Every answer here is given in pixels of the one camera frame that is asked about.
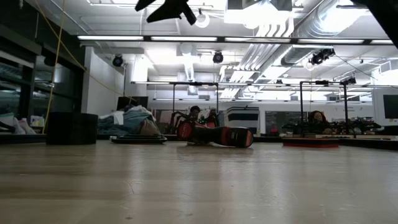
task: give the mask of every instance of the black stand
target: black stand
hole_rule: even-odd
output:
[[[175,111],[175,86],[176,85],[190,85],[190,86],[203,86],[203,85],[208,85],[208,86],[216,86],[217,87],[217,108],[216,112],[218,113],[218,83],[207,83],[207,82],[170,82],[171,85],[173,85],[173,113]]]
[[[344,109],[345,109],[345,120],[346,120],[346,133],[349,133],[349,122],[348,122],[348,105],[347,105],[347,84],[340,82],[328,82],[328,81],[302,81],[300,82],[300,107],[301,107],[301,124],[304,123],[304,105],[303,105],[303,83],[324,85],[324,87],[329,87],[329,84],[337,83],[342,85],[344,88]]]

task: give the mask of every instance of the fluorescent light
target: fluorescent light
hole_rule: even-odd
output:
[[[371,44],[393,44],[392,40],[372,40]]]
[[[143,36],[113,36],[113,35],[79,35],[79,40],[107,40],[107,41],[119,41],[119,40],[144,40]]]
[[[173,101],[173,99],[172,98],[154,98],[153,100],[159,100],[159,101]],[[175,99],[175,101],[217,101],[216,99],[209,99],[209,100],[206,100],[206,99],[178,99],[178,98],[176,98]]]
[[[248,84],[247,84],[247,83],[219,83],[218,85],[219,85],[219,86],[220,86],[220,85],[228,85],[228,86],[237,86],[237,85],[241,85],[241,86],[247,86]]]
[[[362,44],[364,40],[357,39],[299,39],[299,44]]]
[[[180,36],[157,36],[157,37],[151,37],[150,38],[153,41],[198,41],[198,42],[216,42],[217,37],[180,37]]]
[[[270,86],[270,87],[286,86],[286,84],[268,84],[268,83],[265,83],[265,84],[253,83],[252,85],[253,86]]]
[[[169,82],[131,82],[131,84],[169,85]]]
[[[333,49],[333,46],[325,46],[325,45],[293,45],[293,48],[299,49]]]
[[[262,38],[262,37],[225,37],[226,42],[245,43],[289,43],[289,38]]]
[[[232,100],[232,101],[238,101],[238,102],[257,102],[258,100]]]

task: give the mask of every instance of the pillar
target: pillar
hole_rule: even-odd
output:
[[[146,84],[131,84],[131,82],[146,82],[148,80],[148,64],[143,54],[129,58],[124,78],[124,95],[147,96]]]

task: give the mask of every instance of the security camera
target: security camera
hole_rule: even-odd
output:
[[[213,62],[214,63],[221,63],[224,60],[224,56],[220,51],[216,51],[214,53]]]
[[[112,64],[115,67],[121,67],[123,64],[123,55],[115,55]]]

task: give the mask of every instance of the cable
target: cable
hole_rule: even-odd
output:
[[[312,78],[313,78],[313,67],[314,67],[314,65],[312,65],[312,69],[311,69],[311,82],[312,82]],[[312,85],[311,85],[311,89],[310,89],[310,113],[311,113],[311,107],[312,107]]]
[[[374,78],[372,75],[366,74],[366,73],[365,73],[364,71],[362,71],[361,69],[355,67],[354,65],[350,64],[348,61],[342,59],[339,55],[337,55],[337,54],[335,54],[335,55],[336,55],[336,57],[340,58],[340,60],[342,60],[342,61],[344,61],[345,63],[347,63],[349,66],[351,66],[351,67],[355,68],[356,70],[362,72],[363,74],[365,74],[365,75],[367,75],[367,76],[369,76],[369,77],[375,79],[376,81],[379,81],[377,78]]]
[[[354,65],[352,65],[352,64],[350,64],[349,62],[347,62],[346,60],[344,60],[344,59],[342,59],[340,56],[338,56],[337,54],[335,54],[336,55],[336,57],[338,57],[338,58],[340,58],[342,61],[344,61],[345,63],[347,63],[349,66],[351,66],[351,67],[353,67],[353,68],[355,68],[356,70],[358,70],[358,71],[360,71],[360,72],[362,72],[363,74],[365,74],[365,75],[367,75],[367,76],[369,76],[369,77],[371,77],[371,78],[373,78],[374,80],[376,80],[376,81],[379,81],[377,78],[374,78],[372,75],[368,75],[368,74],[366,74],[364,71],[362,71],[361,69],[359,69],[359,68],[357,68],[357,67],[355,67]],[[397,87],[395,87],[395,86],[392,86],[392,85],[388,85],[389,87],[392,87],[392,88],[395,88],[395,89],[398,89]]]
[[[64,18],[65,18],[65,14],[63,12],[65,11],[65,3],[66,3],[66,1],[67,0],[63,0],[62,1],[62,16],[61,16],[60,34],[59,34],[59,38],[58,38],[57,53],[55,54],[55,65],[54,65],[54,69],[53,69],[53,72],[52,72],[52,81],[51,81],[49,105],[47,107],[47,114],[45,115],[45,121],[44,121],[44,127],[43,127],[42,134],[44,134],[45,127],[46,127],[46,125],[48,123],[48,120],[49,120],[49,113],[50,113],[51,102],[52,102],[52,93],[53,93],[53,90],[54,90],[55,72],[57,71],[58,57],[60,55],[61,36],[62,36],[62,30],[63,30],[63,22],[64,22]]]
[[[52,30],[52,32],[54,33],[54,35],[58,38],[58,34],[56,33],[56,31],[54,30],[54,28],[51,26],[51,23],[49,22],[49,20],[47,19],[47,17],[45,16],[42,8],[39,6],[37,0],[35,0],[36,6],[39,8],[39,11],[41,13],[41,15],[43,16],[44,20],[47,22],[47,24],[49,25],[50,29]],[[62,42],[62,40],[60,40],[62,47],[68,52],[69,56],[71,56],[71,58],[79,65],[79,67],[85,72],[87,73],[91,78],[93,78],[93,80],[95,80],[96,82],[98,82],[100,85],[102,85],[103,87],[119,94],[119,95],[123,95],[122,93],[118,93],[115,90],[112,90],[111,88],[107,87],[105,84],[101,83],[100,81],[98,81],[94,76],[90,75],[90,73],[87,71],[87,69],[72,55],[72,53],[69,51],[69,49],[67,48],[67,46],[65,46],[65,44]]]
[[[51,26],[51,23],[49,22],[49,20],[47,19],[47,17],[44,14],[44,11],[42,10],[42,8],[40,7],[39,3],[37,2],[37,0],[35,0],[36,6],[39,9],[41,15],[43,16],[44,20],[46,21],[46,23],[49,25],[51,31],[53,32],[53,34],[57,37],[58,39],[58,46],[57,46],[57,54],[55,56],[55,66],[54,66],[54,71],[53,71],[53,76],[52,76],[52,87],[51,87],[51,91],[50,91],[50,99],[49,99],[49,105],[47,107],[47,115],[46,115],[46,119],[45,119],[45,123],[44,123],[44,127],[43,127],[43,131],[42,133],[44,134],[45,132],[45,127],[48,123],[48,116],[50,113],[50,107],[51,107],[51,102],[52,102],[52,94],[53,94],[53,88],[54,88],[54,82],[55,82],[55,69],[57,67],[57,62],[58,62],[58,57],[59,57],[59,51],[60,51],[60,46],[62,45],[62,47],[68,52],[69,56],[71,56],[71,58],[79,65],[79,67],[85,72],[87,73],[94,81],[96,81],[97,83],[99,83],[100,85],[102,85],[103,87],[107,88],[108,90],[111,90],[112,92],[114,92],[115,94],[119,94],[121,96],[124,96],[124,94],[117,92],[116,89],[116,82],[114,83],[114,88],[115,89],[111,89],[108,86],[106,86],[105,84],[101,83],[100,81],[98,81],[94,76],[90,75],[90,73],[88,72],[88,70],[73,56],[73,54],[69,51],[69,49],[67,48],[67,46],[62,42],[61,40],[61,36],[62,36],[62,30],[63,30],[63,20],[64,20],[64,15],[65,15],[65,1],[63,0],[63,5],[62,5],[62,20],[61,20],[61,26],[60,26],[60,34],[58,35],[57,32],[54,30],[54,28]]]

